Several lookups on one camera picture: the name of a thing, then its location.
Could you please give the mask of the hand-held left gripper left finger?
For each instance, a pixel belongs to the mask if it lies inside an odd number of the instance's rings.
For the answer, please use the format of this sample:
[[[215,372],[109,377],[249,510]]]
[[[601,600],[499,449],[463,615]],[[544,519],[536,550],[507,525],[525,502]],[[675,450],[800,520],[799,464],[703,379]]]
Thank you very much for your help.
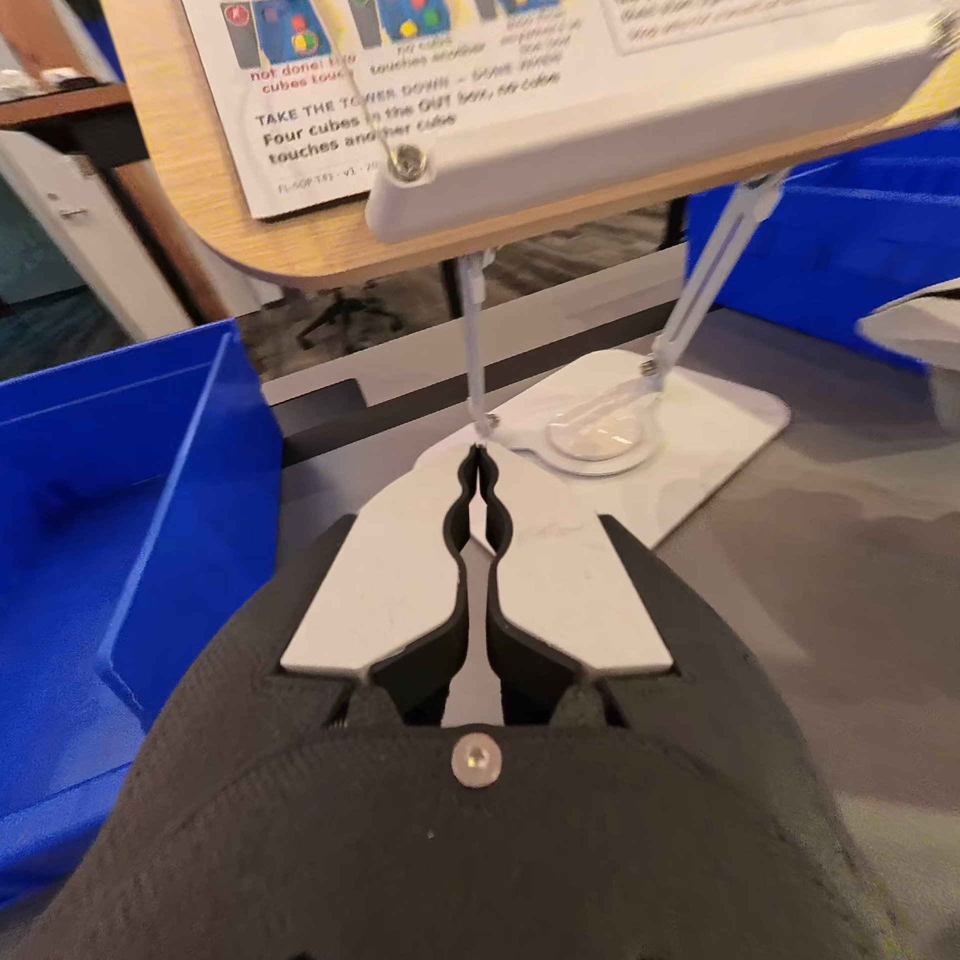
[[[437,711],[469,649],[467,571],[478,447],[441,451],[354,516],[279,665],[375,686],[405,720]]]

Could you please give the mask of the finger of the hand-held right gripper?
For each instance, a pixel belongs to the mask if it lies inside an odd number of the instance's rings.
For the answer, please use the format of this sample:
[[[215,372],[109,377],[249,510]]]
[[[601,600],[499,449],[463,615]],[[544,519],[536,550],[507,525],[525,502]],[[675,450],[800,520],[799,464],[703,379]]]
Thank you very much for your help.
[[[867,341],[925,366],[934,414],[945,431],[959,430],[959,280],[889,301],[860,318]]]

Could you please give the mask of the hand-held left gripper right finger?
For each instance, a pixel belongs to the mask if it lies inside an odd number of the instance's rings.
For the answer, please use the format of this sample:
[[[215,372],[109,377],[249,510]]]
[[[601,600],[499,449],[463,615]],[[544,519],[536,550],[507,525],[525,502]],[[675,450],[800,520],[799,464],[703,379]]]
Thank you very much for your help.
[[[599,514],[506,447],[477,448],[486,538],[486,654],[507,726],[549,723],[572,689],[675,666]]]

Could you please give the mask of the blue plastic bin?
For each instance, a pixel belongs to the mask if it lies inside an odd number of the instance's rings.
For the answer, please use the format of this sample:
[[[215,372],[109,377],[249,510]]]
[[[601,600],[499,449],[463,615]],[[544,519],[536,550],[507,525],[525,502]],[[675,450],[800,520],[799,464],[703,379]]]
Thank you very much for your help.
[[[69,875],[274,574],[282,432],[235,321],[2,384],[1,906]]]
[[[858,321],[958,278],[959,125],[793,169],[714,304],[919,373]]]

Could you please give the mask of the grey desk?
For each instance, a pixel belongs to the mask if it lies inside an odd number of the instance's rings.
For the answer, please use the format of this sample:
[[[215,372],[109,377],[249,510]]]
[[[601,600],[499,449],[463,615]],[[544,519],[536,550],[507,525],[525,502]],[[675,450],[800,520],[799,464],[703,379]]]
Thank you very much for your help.
[[[911,958],[958,958],[958,438],[918,372],[712,313],[687,366],[788,427],[657,555],[762,663]]]

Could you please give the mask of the white adjustable document stand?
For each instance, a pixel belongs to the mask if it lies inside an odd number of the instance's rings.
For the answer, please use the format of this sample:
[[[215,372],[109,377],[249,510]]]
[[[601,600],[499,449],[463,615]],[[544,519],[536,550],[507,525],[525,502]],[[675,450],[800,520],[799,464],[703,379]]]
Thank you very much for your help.
[[[436,61],[427,41],[344,52],[330,38],[333,92],[348,93],[344,118],[361,121],[377,154],[368,186],[344,186],[333,162],[333,200],[321,186],[282,218],[268,198],[267,150],[253,125],[251,81],[227,74],[232,42],[219,2],[104,2],[151,158],[174,208],[216,253],[276,284],[329,289],[460,253],[466,282],[467,391],[474,426],[431,448],[363,507],[352,528],[365,541],[424,545],[438,536],[454,495],[456,453],[506,454],[519,467],[522,507],[546,509],[565,484],[598,515],[616,517],[657,546],[767,447],[788,424],[769,393],[702,377],[679,357],[706,316],[720,271],[774,209],[788,169],[816,151],[859,137],[910,132],[958,101],[958,7],[953,2],[722,2],[664,15],[677,24],[648,44],[629,40],[600,2],[564,12],[504,15],[453,32],[481,45],[481,68],[504,50],[522,59],[526,37],[572,40],[563,62],[533,77],[491,77],[491,97],[464,123],[390,133],[397,122],[381,88],[401,92],[400,70],[418,82],[467,66]],[[520,418],[490,425],[483,408],[478,323],[483,263],[502,243],[668,187],[689,190],[738,179],[733,204],[710,240],[652,355],[604,350],[573,361],[534,388]]]

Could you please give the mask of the black office chair base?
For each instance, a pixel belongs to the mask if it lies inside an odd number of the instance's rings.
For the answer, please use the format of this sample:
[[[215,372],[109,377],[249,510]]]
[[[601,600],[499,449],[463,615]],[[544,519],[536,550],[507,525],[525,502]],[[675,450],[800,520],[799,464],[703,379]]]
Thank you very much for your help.
[[[406,332],[403,318],[370,289],[365,287],[364,292],[354,295],[345,295],[341,289],[336,289],[332,292],[330,304],[295,334],[295,342],[302,350],[311,350],[315,346],[312,335],[320,328],[333,327],[342,354],[355,354],[366,348],[358,339],[357,325],[370,319],[383,321],[390,333]]]

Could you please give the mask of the printed instruction sheet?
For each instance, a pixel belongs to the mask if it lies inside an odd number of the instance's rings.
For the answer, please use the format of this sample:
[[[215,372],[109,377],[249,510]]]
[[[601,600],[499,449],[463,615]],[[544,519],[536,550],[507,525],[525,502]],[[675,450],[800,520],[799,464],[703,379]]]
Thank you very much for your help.
[[[385,144],[941,43],[952,2],[181,2],[250,216],[366,194]]]

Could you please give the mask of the white cabinet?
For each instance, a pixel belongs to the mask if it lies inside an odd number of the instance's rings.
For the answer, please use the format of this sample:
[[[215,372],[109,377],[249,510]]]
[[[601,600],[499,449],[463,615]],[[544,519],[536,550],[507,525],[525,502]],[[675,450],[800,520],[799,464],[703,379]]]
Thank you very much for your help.
[[[1,132],[2,177],[133,342],[194,322],[89,162],[29,133]]]

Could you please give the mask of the brown wooden table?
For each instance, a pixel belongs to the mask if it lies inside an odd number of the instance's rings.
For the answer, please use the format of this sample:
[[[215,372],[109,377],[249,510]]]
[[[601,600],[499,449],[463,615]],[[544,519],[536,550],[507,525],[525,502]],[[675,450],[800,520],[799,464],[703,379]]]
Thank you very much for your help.
[[[81,171],[105,188],[193,324],[236,316],[215,284],[207,247],[162,189],[126,84],[4,102],[1,121],[2,131],[80,158]]]

